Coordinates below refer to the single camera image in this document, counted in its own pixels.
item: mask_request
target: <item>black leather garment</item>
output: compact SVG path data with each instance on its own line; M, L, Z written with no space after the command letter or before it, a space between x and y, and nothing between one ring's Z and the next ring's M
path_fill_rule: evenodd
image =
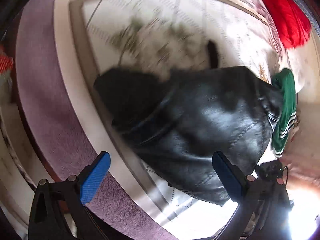
M218 205L229 197L212 154L251 174L282 109L281 92L246 67L175 71L166 83L112 69L94 86L142 160L172 187Z

